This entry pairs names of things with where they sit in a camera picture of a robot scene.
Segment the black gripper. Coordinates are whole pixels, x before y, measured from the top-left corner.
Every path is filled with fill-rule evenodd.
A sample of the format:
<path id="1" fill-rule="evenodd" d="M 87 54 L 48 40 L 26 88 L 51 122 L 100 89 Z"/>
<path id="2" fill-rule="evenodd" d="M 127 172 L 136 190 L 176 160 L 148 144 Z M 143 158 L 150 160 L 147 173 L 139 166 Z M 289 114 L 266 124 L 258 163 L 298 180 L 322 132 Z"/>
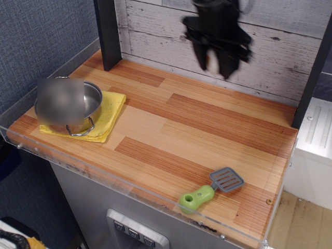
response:
<path id="1" fill-rule="evenodd" d="M 200 67 L 205 71 L 209 64 L 208 50 L 215 49 L 219 73 L 224 79 L 239 68 L 240 60 L 248 62 L 251 55 L 251 37 L 239 24 L 240 4 L 238 2 L 194 2 L 197 16 L 185 16 L 187 39 Z"/>

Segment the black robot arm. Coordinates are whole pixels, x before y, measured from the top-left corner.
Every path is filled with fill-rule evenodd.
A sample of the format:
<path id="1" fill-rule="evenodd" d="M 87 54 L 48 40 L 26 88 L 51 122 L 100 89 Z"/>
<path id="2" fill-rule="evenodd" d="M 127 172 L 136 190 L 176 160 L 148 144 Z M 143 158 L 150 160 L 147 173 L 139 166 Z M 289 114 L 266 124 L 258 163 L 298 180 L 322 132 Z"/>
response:
<path id="1" fill-rule="evenodd" d="M 202 70 L 228 79 L 248 62 L 252 38 L 238 24 L 239 1 L 193 1 L 198 15 L 185 16 L 186 38 Z"/>

